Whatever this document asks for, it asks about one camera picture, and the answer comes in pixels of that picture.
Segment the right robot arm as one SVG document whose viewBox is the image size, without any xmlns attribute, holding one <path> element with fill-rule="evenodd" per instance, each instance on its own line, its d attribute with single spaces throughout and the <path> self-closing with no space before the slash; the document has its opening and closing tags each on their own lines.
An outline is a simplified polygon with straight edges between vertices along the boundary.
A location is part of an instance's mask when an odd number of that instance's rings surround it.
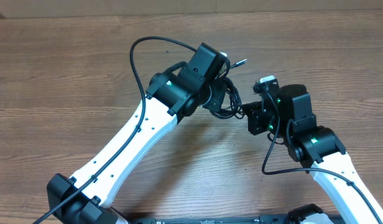
<svg viewBox="0 0 383 224">
<path fill-rule="evenodd" d="M 273 76 L 258 81 L 259 102 L 242 106 L 253 135 L 282 138 L 299 168 L 274 174 L 306 172 L 325 191 L 345 223 L 383 223 L 383 209 L 358 175 L 345 145 L 334 131 L 316 122 L 305 85 L 279 86 Z"/>
</svg>

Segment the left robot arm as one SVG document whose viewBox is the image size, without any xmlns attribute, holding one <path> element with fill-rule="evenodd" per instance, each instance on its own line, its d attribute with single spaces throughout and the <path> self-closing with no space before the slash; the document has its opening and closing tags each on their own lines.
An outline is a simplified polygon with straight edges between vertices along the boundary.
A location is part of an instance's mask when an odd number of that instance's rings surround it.
<svg viewBox="0 0 383 224">
<path fill-rule="evenodd" d="M 122 184 L 149 149 L 199 106 L 211 108 L 225 53 L 202 43 L 189 62 L 155 74 L 129 121 L 107 145 L 70 177 L 47 184 L 49 213 L 62 223 L 127 223 L 113 208 Z"/>
</svg>

